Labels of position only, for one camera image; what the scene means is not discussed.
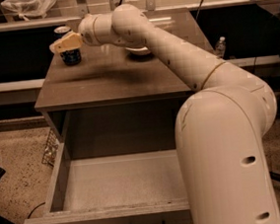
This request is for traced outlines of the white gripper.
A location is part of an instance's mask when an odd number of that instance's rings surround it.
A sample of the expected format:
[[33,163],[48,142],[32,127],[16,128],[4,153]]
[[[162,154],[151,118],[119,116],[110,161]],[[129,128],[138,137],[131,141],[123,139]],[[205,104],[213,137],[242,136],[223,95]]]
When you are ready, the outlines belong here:
[[78,32],[69,32],[57,39],[52,45],[52,52],[63,53],[68,50],[80,48],[83,43],[90,46],[113,43],[117,37],[112,28],[111,14],[87,14],[78,26]]

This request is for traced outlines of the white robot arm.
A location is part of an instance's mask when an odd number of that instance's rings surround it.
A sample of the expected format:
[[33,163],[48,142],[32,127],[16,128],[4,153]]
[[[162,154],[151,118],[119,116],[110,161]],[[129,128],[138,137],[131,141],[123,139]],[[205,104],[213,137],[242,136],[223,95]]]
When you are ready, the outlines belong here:
[[149,49],[193,92],[175,121],[175,146],[193,224],[280,224],[262,138],[277,101],[262,79],[165,32],[137,8],[87,14],[52,52],[91,46]]

